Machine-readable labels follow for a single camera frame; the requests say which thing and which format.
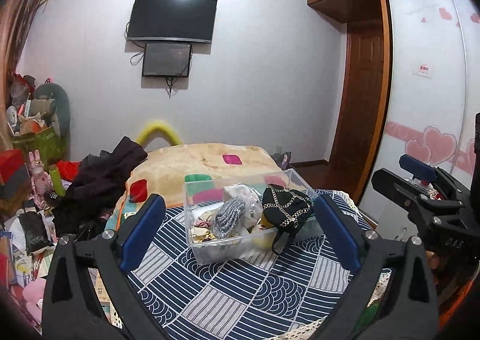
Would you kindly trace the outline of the green bottle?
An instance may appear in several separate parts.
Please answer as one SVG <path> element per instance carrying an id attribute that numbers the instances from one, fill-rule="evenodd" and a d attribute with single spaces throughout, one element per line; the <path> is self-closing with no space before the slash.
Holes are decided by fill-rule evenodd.
<path id="1" fill-rule="evenodd" d="M 59 196 L 65 196 L 66 190 L 57 165 L 49 166 L 49 176 L 55 193 Z"/>

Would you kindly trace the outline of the green cardboard box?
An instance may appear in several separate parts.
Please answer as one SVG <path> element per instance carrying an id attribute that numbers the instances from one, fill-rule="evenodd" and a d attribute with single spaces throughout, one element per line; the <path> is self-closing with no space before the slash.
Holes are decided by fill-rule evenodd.
<path id="1" fill-rule="evenodd" d="M 12 139 L 14 149 L 22 152 L 25 160 L 27 160 L 29 152 L 38 150 L 41 161 L 45 166 L 63 160 L 67 154 L 67 141 L 55 133 L 52 127 L 48 127 L 36 134 L 29 133 L 26 135 L 14 136 Z"/>

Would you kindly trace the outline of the grey green plush toy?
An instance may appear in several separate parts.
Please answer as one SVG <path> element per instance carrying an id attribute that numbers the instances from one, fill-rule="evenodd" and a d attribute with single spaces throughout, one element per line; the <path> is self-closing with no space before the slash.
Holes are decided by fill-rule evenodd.
<path id="1" fill-rule="evenodd" d="M 48 126 L 53 127 L 58 137 L 68 136 L 71 120 L 68 94 L 57 83 L 46 82 L 36 88 L 29 115 L 39 116 Z"/>

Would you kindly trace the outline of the black wall television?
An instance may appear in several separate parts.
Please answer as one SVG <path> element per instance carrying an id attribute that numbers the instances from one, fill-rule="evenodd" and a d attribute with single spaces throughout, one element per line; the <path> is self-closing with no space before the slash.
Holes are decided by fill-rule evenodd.
<path id="1" fill-rule="evenodd" d="M 216 7 L 217 0 L 135 0 L 127 39 L 211 43 Z"/>

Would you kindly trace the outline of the yellow sponge doll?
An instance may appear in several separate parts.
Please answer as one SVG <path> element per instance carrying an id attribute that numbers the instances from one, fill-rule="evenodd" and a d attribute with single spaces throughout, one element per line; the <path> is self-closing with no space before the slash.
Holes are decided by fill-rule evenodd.
<path id="1" fill-rule="evenodd" d="M 256 225 L 251 230 L 253 244 L 262 250 L 270 251 L 272 242 L 277 234 L 275 228 L 267 228 L 263 225 Z"/>

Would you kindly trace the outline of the floral fabric scrunchie pouch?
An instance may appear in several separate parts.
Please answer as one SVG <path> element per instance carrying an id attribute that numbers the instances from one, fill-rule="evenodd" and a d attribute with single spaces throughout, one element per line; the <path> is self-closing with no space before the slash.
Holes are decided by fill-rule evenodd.
<path id="1" fill-rule="evenodd" d="M 190 235 L 193 243 L 205 243 L 216 239 L 212 231 L 212 211 L 206 211 L 195 218 Z"/>

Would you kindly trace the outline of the red box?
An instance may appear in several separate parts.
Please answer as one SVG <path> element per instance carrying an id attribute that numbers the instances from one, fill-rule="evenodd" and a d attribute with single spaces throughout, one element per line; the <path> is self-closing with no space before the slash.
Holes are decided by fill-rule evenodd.
<path id="1" fill-rule="evenodd" d="M 9 178 L 24 165 L 24 158 L 18 149 L 0 152 L 0 182 L 5 185 Z"/>

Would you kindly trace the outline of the small wall monitor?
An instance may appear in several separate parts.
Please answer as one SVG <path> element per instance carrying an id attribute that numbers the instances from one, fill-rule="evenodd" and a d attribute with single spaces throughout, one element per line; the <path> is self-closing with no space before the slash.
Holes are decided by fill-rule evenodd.
<path id="1" fill-rule="evenodd" d="M 147 43 L 142 63 L 142 76 L 188 78 L 192 53 L 190 43 Z"/>

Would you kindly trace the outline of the cream drawstring pouch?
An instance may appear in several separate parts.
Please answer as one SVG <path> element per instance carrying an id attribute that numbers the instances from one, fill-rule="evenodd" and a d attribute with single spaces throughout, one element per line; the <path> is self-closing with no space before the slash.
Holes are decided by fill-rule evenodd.
<path id="1" fill-rule="evenodd" d="M 245 184 L 234 184 L 223 188 L 223 201 L 239 197 L 245 202 L 245 210 L 241 213 L 239 223 L 247 229 L 252 228 L 263 212 L 262 195 L 253 187 Z"/>

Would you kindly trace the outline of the black clothes pile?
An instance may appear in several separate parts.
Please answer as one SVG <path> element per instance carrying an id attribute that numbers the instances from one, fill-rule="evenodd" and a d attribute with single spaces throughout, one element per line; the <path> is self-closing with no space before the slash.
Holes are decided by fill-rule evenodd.
<path id="1" fill-rule="evenodd" d="M 103 232 L 131 172 L 146 158 L 144 148 L 128 137 L 112 152 L 102 150 L 97 156 L 85 157 L 53 209 L 56 236 L 72 234 L 78 240 L 89 240 Z"/>

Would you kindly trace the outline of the black chain purse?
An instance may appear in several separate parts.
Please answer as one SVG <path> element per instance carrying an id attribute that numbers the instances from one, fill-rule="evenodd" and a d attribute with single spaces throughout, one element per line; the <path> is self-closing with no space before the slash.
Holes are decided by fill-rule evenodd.
<path id="1" fill-rule="evenodd" d="M 297 234 L 312 216 L 313 202 L 302 191 L 269 184 L 262 196 L 262 209 L 261 224 L 277 229 L 272 240 L 272 252 L 280 255 L 290 249 Z"/>

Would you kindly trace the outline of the silver glitter mesh bag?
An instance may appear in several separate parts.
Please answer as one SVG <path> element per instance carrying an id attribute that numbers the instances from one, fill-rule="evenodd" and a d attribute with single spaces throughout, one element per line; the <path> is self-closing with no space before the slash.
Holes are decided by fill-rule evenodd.
<path id="1" fill-rule="evenodd" d="M 245 202 L 233 197 L 224 202 L 211 219 L 211 232 L 216 238 L 228 238 L 237 229 L 239 218 L 245 210 Z"/>

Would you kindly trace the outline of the brown wooden door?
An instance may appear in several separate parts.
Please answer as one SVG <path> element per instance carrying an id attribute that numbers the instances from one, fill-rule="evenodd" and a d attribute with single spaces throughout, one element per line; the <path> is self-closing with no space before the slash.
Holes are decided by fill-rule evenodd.
<path id="1" fill-rule="evenodd" d="M 383 26 L 379 21 L 347 25 L 346 69 L 329 183 L 355 196 L 374 138 L 383 85 Z"/>

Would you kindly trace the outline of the pink rabbit figurine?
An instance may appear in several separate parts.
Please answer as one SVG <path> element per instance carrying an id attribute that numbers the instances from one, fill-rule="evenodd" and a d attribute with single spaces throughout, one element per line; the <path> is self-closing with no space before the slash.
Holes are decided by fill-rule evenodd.
<path id="1" fill-rule="evenodd" d="M 41 155 L 38 150 L 28 153 L 29 173 L 32 187 L 32 200 L 39 210 L 47 207 L 45 193 L 52 189 L 50 175 L 45 171 L 45 166 L 41 161 Z"/>

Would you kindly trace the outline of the pink plush toy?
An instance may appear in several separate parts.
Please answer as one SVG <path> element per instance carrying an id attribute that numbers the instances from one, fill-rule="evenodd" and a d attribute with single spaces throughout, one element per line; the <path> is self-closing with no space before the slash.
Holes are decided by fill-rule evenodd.
<path id="1" fill-rule="evenodd" d="M 46 285 L 46 279 L 40 277 L 28 283 L 22 293 L 28 313 L 38 324 L 41 324 L 42 305 Z"/>

